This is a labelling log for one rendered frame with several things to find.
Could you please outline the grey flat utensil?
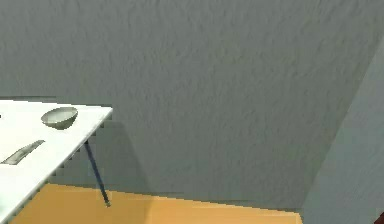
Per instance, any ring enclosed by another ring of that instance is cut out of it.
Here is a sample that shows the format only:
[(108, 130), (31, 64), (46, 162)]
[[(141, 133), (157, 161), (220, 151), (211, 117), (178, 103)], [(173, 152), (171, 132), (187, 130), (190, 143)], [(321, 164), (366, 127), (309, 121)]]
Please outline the grey flat utensil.
[(39, 147), (43, 143), (44, 143), (44, 140), (37, 140), (31, 144), (28, 144), (18, 149), (12, 155), (4, 159), (2, 161), (2, 164), (17, 165), (23, 158), (25, 158), (28, 154), (33, 152), (37, 147)]

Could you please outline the grey-green bowl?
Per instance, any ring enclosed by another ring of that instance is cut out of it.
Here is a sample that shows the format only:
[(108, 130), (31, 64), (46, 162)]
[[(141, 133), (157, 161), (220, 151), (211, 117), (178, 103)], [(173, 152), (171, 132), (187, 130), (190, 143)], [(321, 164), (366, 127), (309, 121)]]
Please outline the grey-green bowl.
[(58, 107), (46, 112), (41, 117), (41, 122), (47, 127), (56, 130), (65, 130), (73, 125), (78, 116), (75, 107)]

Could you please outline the white table with dark legs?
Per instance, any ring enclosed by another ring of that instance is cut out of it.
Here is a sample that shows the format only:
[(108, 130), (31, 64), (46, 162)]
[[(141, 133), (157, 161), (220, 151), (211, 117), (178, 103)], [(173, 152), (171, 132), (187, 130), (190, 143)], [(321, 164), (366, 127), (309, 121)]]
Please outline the white table with dark legs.
[[(8, 224), (55, 170), (110, 118), (110, 107), (78, 105), (78, 116), (65, 130), (41, 122), (57, 103), (0, 100), (0, 224)], [(2, 161), (37, 140), (44, 143), (17, 165)]]

